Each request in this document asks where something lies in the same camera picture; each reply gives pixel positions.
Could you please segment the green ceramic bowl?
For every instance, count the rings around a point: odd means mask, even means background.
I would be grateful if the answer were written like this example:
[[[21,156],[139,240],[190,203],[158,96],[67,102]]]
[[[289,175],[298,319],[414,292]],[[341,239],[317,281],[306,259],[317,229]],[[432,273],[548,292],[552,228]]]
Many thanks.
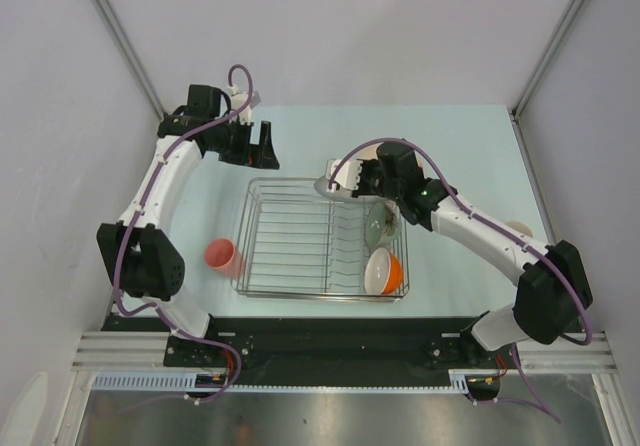
[[[391,202],[374,204],[367,216],[365,242],[369,249],[390,246],[401,233],[397,208]]]

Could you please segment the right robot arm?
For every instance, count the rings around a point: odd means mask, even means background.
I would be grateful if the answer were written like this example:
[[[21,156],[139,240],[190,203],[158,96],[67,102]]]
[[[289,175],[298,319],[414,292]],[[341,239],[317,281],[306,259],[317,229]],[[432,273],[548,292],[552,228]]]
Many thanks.
[[[371,141],[376,153],[360,159],[351,151],[328,173],[330,181],[352,197],[376,196],[395,203],[412,225],[447,237],[501,272],[516,288],[512,304],[479,316],[461,342],[463,359],[484,367],[498,349],[532,339],[550,345],[581,321],[591,343],[593,326],[587,310],[593,302],[577,248],[560,241],[537,241],[499,222],[464,200],[441,171],[426,176],[420,166],[428,155],[396,138]]]

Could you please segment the cream and pink plate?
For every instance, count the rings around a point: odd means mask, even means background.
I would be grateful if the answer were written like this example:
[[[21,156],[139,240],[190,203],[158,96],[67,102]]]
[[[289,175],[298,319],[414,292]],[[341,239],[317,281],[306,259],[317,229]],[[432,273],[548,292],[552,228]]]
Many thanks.
[[[370,145],[359,151],[355,158],[362,161],[374,160],[377,158],[378,144]]]

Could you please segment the white deep plate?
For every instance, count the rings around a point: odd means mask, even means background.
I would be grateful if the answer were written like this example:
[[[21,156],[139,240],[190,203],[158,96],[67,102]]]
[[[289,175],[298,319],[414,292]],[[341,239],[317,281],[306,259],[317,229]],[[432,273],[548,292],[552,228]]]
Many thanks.
[[[350,190],[341,188],[340,185],[329,188],[329,182],[326,177],[319,177],[314,182],[314,189],[323,198],[337,203],[371,204],[379,200],[378,197],[373,196],[354,197]]]

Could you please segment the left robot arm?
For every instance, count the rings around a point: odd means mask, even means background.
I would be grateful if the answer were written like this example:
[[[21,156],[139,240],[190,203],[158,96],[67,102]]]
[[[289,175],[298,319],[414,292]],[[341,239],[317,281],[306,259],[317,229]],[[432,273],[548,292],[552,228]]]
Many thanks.
[[[114,223],[103,223],[97,243],[117,298],[142,301],[170,330],[190,336],[186,353],[197,364],[214,363],[220,340],[207,332],[210,316],[187,291],[185,262],[169,238],[184,188],[208,153],[220,161],[255,169],[280,167],[271,124],[260,125],[257,143],[251,141],[252,109],[259,103],[254,90],[241,91],[192,85],[187,102],[165,116],[149,169],[134,199]]]

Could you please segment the orange and white bowl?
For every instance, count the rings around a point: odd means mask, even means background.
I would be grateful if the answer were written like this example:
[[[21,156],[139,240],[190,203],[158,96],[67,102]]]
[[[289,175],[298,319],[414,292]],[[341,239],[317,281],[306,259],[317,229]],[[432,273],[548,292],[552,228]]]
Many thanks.
[[[370,256],[364,272],[364,288],[369,295],[390,295],[400,288],[404,273],[399,259],[384,247]]]

